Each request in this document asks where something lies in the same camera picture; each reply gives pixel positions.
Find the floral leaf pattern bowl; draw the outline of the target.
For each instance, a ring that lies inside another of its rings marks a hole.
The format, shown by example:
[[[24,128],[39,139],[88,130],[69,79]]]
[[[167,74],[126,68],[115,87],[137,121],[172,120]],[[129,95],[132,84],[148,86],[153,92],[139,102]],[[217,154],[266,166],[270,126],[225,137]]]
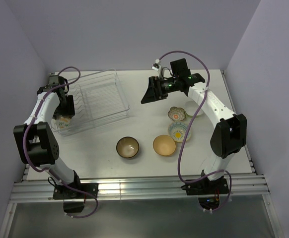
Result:
[[[56,129],[64,129],[71,125],[71,119],[71,117],[57,116],[56,119],[52,119],[52,123]]]

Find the dark brown glazed bowl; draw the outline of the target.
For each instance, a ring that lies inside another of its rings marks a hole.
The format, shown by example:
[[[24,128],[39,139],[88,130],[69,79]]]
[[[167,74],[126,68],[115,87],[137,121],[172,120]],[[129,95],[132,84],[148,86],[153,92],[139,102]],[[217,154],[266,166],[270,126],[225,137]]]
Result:
[[[121,138],[116,144],[118,155],[125,159],[131,159],[137,155],[140,150],[138,141],[130,136]]]

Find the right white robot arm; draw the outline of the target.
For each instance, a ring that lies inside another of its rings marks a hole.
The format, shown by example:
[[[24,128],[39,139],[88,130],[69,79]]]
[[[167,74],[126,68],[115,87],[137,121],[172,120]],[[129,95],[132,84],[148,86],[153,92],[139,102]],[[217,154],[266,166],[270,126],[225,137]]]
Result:
[[[201,189],[212,193],[234,154],[246,144],[247,119],[243,114],[230,110],[209,88],[209,80],[200,74],[192,74],[185,59],[172,61],[171,77],[163,76],[160,60],[156,59],[152,69],[158,76],[148,79],[148,88],[142,104],[164,100],[172,92],[183,92],[198,105],[211,121],[214,131],[210,139],[212,155],[202,170]]]

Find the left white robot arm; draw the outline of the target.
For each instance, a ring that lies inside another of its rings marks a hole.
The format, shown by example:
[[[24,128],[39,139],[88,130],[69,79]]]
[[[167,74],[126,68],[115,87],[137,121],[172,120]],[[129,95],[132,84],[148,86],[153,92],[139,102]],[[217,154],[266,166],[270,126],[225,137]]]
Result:
[[[13,135],[24,164],[39,173],[48,173],[55,186],[63,186],[69,197],[77,198],[82,193],[80,179],[60,158],[59,145],[50,127],[53,119],[75,115],[73,96],[68,91],[65,78],[50,76],[48,84],[37,92],[32,114],[24,124],[14,127]]]

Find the small scalloped floral dish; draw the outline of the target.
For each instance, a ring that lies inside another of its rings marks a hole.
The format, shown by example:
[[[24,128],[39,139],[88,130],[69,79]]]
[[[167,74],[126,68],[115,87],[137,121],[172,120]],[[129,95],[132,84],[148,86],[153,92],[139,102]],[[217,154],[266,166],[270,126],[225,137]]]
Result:
[[[180,107],[171,107],[167,115],[172,121],[184,121],[186,119],[185,110]]]

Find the green and white bowl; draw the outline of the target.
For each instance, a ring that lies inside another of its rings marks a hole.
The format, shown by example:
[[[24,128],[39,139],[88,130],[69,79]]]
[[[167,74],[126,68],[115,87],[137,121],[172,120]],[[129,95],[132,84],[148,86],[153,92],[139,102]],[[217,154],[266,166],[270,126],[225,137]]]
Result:
[[[187,101],[184,105],[186,115],[192,118],[198,107],[199,105],[196,104],[194,101]]]

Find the tan wooden bowl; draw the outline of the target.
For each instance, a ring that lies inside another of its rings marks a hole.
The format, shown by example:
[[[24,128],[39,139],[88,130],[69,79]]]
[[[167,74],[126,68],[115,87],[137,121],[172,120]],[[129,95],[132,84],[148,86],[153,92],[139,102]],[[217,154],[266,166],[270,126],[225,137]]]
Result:
[[[159,135],[153,141],[154,151],[161,156],[171,156],[176,151],[176,143],[169,135]]]

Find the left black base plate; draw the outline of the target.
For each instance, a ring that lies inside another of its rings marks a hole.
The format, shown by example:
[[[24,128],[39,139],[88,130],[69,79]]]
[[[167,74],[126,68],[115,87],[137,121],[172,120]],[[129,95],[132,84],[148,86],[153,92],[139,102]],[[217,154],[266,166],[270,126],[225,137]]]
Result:
[[[83,192],[87,192],[88,195],[85,193],[80,193],[73,191],[69,188],[66,188],[64,185],[57,185],[53,192],[53,199],[54,200],[69,200],[69,199],[92,199],[96,198],[98,194],[98,183],[82,183],[78,190]]]

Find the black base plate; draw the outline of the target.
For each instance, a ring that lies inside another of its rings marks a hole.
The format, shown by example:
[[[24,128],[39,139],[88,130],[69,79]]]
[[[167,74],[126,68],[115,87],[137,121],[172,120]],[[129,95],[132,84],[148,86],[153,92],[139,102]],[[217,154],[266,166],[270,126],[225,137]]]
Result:
[[[186,191],[187,195],[221,195],[229,192],[227,180],[224,177],[217,180],[204,178],[195,183],[186,183],[181,186],[181,189]]]
[[[96,198],[98,194],[98,183],[82,183],[78,190],[83,192],[87,192],[88,195],[85,193],[80,193],[73,191],[69,188],[66,188],[64,185],[57,185],[53,192],[53,199],[54,200],[69,200],[69,199],[92,199]]]

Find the aluminium rail frame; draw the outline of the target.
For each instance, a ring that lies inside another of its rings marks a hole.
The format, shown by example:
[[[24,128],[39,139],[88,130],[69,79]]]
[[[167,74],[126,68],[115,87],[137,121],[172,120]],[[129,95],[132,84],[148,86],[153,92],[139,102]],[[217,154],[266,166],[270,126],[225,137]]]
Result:
[[[98,200],[100,201],[184,198],[186,196],[185,192],[180,188],[182,182],[178,177],[82,180],[82,184],[92,182],[98,184]],[[255,173],[232,175],[231,194],[233,196],[261,195],[275,237],[284,237],[272,204],[270,191],[263,175],[256,175]],[[18,204],[53,202],[52,195],[52,187],[46,180],[24,180],[15,183],[12,187],[10,199],[1,225],[0,238],[8,237],[14,212]]]

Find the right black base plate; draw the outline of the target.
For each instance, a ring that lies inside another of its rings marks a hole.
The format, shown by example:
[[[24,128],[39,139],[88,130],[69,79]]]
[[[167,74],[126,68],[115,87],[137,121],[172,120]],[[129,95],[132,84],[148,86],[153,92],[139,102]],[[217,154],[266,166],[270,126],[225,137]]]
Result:
[[[187,195],[221,195],[229,192],[227,180],[224,177],[217,180],[204,178],[195,183],[186,183],[181,186],[181,189],[186,191]]]

